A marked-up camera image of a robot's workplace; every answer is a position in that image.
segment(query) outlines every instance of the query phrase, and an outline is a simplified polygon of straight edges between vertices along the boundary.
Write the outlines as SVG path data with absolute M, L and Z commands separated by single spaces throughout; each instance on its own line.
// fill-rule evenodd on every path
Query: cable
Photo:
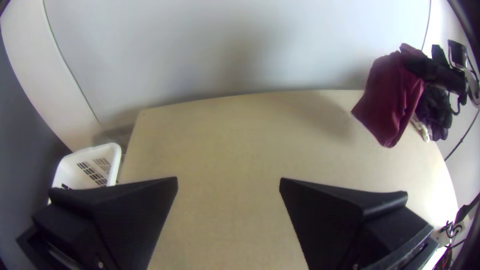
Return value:
M 453 245 L 453 246 L 446 245 L 445 247 L 446 247 L 447 249 L 449 249 L 449 250 L 453 250 L 454 248 L 460 246 L 460 244 L 462 244 L 464 241 L 465 241 L 465 239 L 463 239 L 462 241 L 456 243 L 456 244 Z
M 452 109 L 452 104 L 450 103 L 450 92 L 448 92 L 448 103 L 450 104 L 450 112 L 454 115 L 457 116 L 460 114 L 460 98 L 456 99 L 456 110 Z
M 426 21 L 426 29 L 425 29 L 425 36 L 423 37 L 423 43 L 421 44 L 420 51 L 424 51 L 425 41 L 427 40 L 427 33 L 429 32 L 429 24 L 430 24 L 430 11 L 432 10 L 432 0 L 430 0 L 430 4 L 428 5 L 428 18 Z
M 460 139 L 460 141 L 455 145 L 455 148 L 453 148 L 453 150 L 446 156 L 446 158 L 444 159 L 444 161 L 447 161 L 447 160 L 449 159 L 449 157 L 455 152 L 455 150 L 457 150 L 457 148 L 460 146 L 460 144 L 463 143 L 465 137 L 467 136 L 467 134 L 469 133 L 470 129 L 471 129 L 472 126 L 474 125 L 475 120 L 477 120 L 477 116 L 479 116 L 479 112 L 480 112 L 480 109 L 476 111 L 475 117 L 473 118 L 473 121 L 471 122 L 470 126 L 469 126 L 468 129 L 466 130 L 465 134 L 464 134 L 463 137 Z

